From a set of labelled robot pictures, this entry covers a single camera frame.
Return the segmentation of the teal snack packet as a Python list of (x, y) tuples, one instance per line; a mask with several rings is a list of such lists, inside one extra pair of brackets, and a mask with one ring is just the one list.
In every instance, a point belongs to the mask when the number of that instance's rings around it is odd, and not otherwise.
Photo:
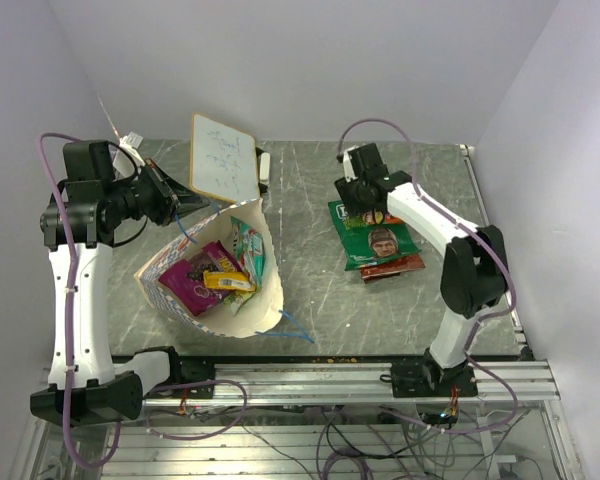
[(259, 289), (262, 286), (265, 252), (262, 235), (250, 225), (231, 218), (234, 257), (250, 282)]

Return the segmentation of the checkered paper bag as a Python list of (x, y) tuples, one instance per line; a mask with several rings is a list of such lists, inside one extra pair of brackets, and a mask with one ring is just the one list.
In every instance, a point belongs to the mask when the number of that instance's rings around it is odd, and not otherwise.
[(260, 199), (206, 216), (162, 247), (135, 274), (147, 302), (171, 319), (210, 335), (281, 337), (311, 341), (284, 309), (273, 239)]

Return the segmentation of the green snack box with face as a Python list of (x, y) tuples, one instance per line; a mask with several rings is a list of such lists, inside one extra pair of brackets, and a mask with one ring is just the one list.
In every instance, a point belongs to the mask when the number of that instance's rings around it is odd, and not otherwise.
[(361, 215), (350, 215), (342, 201), (328, 203), (331, 220), (345, 252), (345, 270), (359, 270), (418, 254), (416, 245), (403, 222), (369, 226)]

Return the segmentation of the brown sea salt chips bag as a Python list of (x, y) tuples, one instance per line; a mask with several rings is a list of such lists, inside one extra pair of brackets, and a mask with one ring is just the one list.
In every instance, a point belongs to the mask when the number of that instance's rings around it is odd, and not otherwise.
[(360, 275), (364, 283), (369, 283), (424, 268), (425, 263), (421, 256), (419, 254), (411, 254), (383, 264), (364, 267), (360, 270)]

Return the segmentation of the red yellow chips bag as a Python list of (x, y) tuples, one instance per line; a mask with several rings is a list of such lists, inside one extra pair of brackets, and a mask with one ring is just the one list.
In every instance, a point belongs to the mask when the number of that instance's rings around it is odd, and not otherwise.
[(361, 215), (361, 219), (366, 225), (377, 226), (377, 225), (389, 225), (389, 224), (402, 224), (403, 221), (397, 217), (394, 217), (388, 213), (384, 213), (380, 210), (370, 210)]

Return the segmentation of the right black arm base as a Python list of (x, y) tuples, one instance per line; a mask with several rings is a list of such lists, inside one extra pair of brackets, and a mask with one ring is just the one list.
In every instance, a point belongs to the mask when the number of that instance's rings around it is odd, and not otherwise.
[(388, 373), (379, 379), (391, 385), (395, 398), (476, 397), (478, 387), (474, 369), (463, 360), (447, 369), (440, 367), (426, 350), (423, 355), (397, 357)]

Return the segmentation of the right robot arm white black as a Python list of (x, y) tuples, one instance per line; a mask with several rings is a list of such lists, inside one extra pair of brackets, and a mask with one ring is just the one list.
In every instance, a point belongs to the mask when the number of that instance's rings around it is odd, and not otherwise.
[(344, 174), (334, 185), (350, 214), (389, 214), (414, 228), (442, 256), (440, 294), (446, 309), (425, 351), (420, 380), (428, 393), (443, 395), (467, 364), (480, 314), (509, 290), (503, 235), (493, 225), (480, 227), (451, 212), (406, 172), (391, 173), (374, 143), (342, 150), (337, 160)]

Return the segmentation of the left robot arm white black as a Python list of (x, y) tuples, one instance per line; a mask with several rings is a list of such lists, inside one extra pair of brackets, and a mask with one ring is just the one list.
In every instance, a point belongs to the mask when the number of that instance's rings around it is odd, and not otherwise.
[(176, 395), (184, 373), (172, 347), (113, 362), (107, 293), (115, 231), (126, 220), (168, 226), (209, 203), (109, 140), (60, 138), (66, 176), (52, 180), (40, 217), (55, 285), (54, 350), (48, 385), (31, 395), (30, 411), (67, 428), (135, 420), (153, 390)]

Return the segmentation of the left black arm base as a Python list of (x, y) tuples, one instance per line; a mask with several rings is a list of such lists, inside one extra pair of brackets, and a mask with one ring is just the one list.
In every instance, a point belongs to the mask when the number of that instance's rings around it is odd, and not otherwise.
[(205, 360), (183, 360), (173, 346), (136, 352), (124, 370), (140, 378), (144, 397), (187, 390), (195, 399), (210, 399), (214, 393), (215, 368)]

